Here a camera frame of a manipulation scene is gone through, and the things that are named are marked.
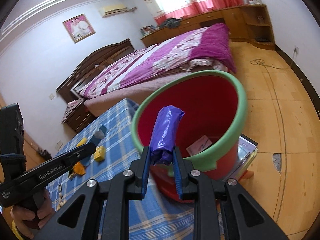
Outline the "person's left hand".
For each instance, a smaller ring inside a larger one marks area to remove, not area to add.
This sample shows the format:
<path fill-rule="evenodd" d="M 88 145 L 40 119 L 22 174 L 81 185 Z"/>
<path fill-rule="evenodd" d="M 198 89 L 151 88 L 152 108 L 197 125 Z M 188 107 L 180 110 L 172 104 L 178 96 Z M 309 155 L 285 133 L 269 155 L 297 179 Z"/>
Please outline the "person's left hand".
<path fill-rule="evenodd" d="M 53 208 L 53 203 L 50 198 L 50 193 L 47 189 L 43 191 L 44 202 L 42 206 L 38 209 L 37 214 L 26 208 L 14 205 L 10 211 L 10 215 L 13 219 L 12 221 L 12 231 L 18 239 L 33 239 L 35 234 L 31 231 L 31 228 L 27 227 L 25 221 L 33 221 L 37 216 L 40 221 L 38 223 L 39 228 L 44 227 L 44 225 L 53 217 L 56 213 Z"/>

